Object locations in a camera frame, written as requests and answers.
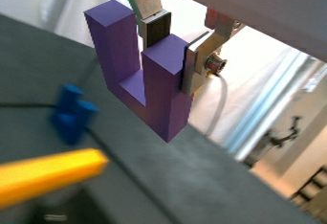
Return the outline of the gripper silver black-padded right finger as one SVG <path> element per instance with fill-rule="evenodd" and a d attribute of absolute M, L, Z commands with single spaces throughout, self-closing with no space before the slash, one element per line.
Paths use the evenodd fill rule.
<path fill-rule="evenodd" d="M 226 65 L 220 50 L 228 39 L 244 28 L 238 20 L 208 8 L 204 18 L 208 30 L 187 45 L 184 51 L 182 91 L 191 96 L 203 85 L 208 72 L 218 74 Z"/>

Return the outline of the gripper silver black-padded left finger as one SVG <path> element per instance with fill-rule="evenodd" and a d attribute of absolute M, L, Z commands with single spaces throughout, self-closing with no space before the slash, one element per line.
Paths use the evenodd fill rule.
<path fill-rule="evenodd" d="M 136 15 L 137 33 L 143 48 L 148 48 L 169 35 L 171 12 L 161 0 L 128 0 Z"/>

